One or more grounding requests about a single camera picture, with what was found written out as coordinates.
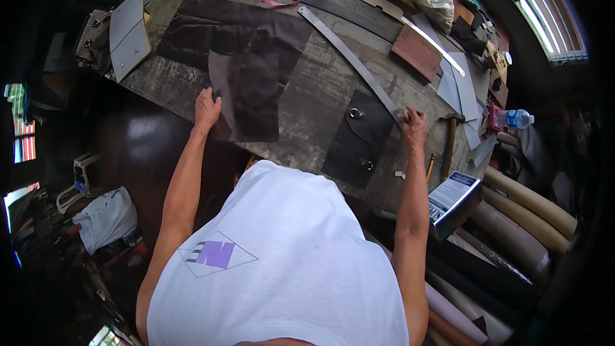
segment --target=person's left hand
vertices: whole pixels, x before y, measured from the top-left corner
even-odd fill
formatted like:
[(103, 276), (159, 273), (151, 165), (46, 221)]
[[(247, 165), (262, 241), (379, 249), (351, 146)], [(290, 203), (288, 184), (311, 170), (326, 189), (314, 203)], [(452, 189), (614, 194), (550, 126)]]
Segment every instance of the person's left hand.
[(205, 133), (216, 124), (222, 110), (222, 98), (218, 96), (214, 102), (211, 98), (212, 92), (211, 87), (204, 88), (194, 104), (194, 126)]

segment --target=workbench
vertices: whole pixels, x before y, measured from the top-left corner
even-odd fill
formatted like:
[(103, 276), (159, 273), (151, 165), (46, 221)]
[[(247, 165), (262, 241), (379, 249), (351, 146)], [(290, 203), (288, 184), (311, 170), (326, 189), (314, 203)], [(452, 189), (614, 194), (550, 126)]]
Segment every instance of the workbench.
[[(147, 29), (152, 54), (120, 84), (182, 118), (194, 121), (194, 100), (207, 83), (207, 73), (156, 55), (158, 44), (182, 1), (155, 0), (150, 5)], [(232, 1), (269, 7), (258, 0)], [(330, 1), (381, 24), (402, 28), (379, 8), (360, 0)], [(278, 7), (271, 11), (301, 18), (297, 12), (301, 5)], [(358, 56), (399, 109), (408, 104), (427, 113), (426, 168), (431, 153), (436, 153), (429, 180), (431, 192), (440, 183), (440, 166), (447, 136), (447, 123), (439, 118), (453, 112), (435, 92), (440, 77), (436, 76), (431, 86), (427, 85), (411, 66), (390, 55), (392, 43), (333, 14), (307, 7)], [(279, 141), (240, 142), (237, 145), (280, 165), (322, 174), (320, 169), (325, 156), (355, 89), (373, 95), (345, 58), (314, 29), (279, 101)], [(486, 97), (486, 90), (484, 94), (477, 94), (483, 104)], [(335, 181), (342, 193), (395, 213), (404, 181), (394, 173), (405, 172), (407, 154), (399, 128), (393, 127), (367, 188), (357, 189), (327, 175), (325, 177)], [(451, 172), (460, 171), (482, 178), (487, 163), (488, 159), (475, 168), (464, 129), (457, 128)]]

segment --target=metal ruler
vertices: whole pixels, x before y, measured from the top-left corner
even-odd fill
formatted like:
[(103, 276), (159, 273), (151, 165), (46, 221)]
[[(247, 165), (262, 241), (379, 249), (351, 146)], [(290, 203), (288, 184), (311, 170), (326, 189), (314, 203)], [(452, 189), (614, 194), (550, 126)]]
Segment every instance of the metal ruler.
[(419, 27), (417, 27), (416, 24), (412, 23), (405, 16), (402, 17), (402, 23), (406, 24), (407, 26), (409, 26), (413, 30), (417, 31), (420, 36), (424, 37), (429, 42), (429, 44), (434, 46), (436, 50), (440, 51), (440, 54), (442, 54), (444, 59), (448, 60), (448, 62), (453, 66), (453, 68), (456, 69), (457, 71), (459, 71), (459, 73), (461, 74), (462, 77), (465, 77), (465, 72), (461, 68), (461, 66), (458, 65), (458, 63), (455, 61), (455, 59), (453, 59), (453, 57), (451, 57), (448, 54), (448, 52), (444, 51), (444, 49), (442, 47), (440, 47), (440, 45), (438, 43), (436, 43), (433, 39), (431, 39), (429, 37), (429, 35), (425, 34), (423, 32), (423, 30), (421, 30)]
[(358, 74), (361, 75), (365, 82), (367, 82), (367, 85), (372, 89), (372, 91), (374, 91), (376, 96), (378, 96), (378, 99), (380, 99), (382, 104), (384, 104), (384, 106), (390, 113), (391, 117), (393, 117), (399, 128), (402, 128), (402, 122), (397, 119), (397, 115), (400, 113), (397, 109), (397, 106), (393, 103), (392, 100), (390, 100), (389, 96), (378, 84), (372, 73), (369, 72), (367, 68), (365, 68), (365, 65), (363, 65), (363, 63), (358, 60), (357, 56), (348, 48), (348, 46), (344, 44), (344, 42), (340, 40), (340, 38), (338, 38), (337, 35), (333, 33), (333, 31), (331, 31), (327, 26), (325, 26), (325, 24), (320, 21), (320, 19), (317, 18), (316, 15), (312, 14), (312, 12), (306, 7), (299, 8), (299, 13), (305, 19), (307, 19), (307, 21), (312, 23), (312, 25), (316, 27), (316, 29), (320, 31), (320, 33), (325, 38), (327, 38), (327, 40), (331, 42), (331, 44), (333, 44), (333, 46), (337, 48), (339, 52), (341, 52), (344, 58), (346, 58), (350, 65), (353, 66), (355, 70), (357, 70)]

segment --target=printed graphic on shirt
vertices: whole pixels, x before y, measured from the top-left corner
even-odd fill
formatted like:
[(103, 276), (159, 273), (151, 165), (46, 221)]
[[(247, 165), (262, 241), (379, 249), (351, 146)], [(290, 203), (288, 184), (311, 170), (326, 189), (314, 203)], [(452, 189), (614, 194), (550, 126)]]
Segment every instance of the printed graphic on shirt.
[(206, 236), (193, 248), (178, 250), (197, 278), (258, 260), (219, 231)]

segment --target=brass ring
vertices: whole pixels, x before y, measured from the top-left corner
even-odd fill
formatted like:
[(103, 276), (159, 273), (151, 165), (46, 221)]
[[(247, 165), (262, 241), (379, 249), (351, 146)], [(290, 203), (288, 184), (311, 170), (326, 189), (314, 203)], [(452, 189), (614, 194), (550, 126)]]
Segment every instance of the brass ring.
[(369, 160), (367, 162), (365, 162), (365, 161), (361, 162), (361, 167), (365, 168), (366, 166), (369, 166), (369, 167), (366, 168), (367, 171), (370, 171), (371, 169), (374, 168), (374, 164), (372, 163), (371, 160)]
[(353, 107), (349, 111), (350, 118), (361, 119), (363, 117), (363, 113), (359, 111), (356, 107)]

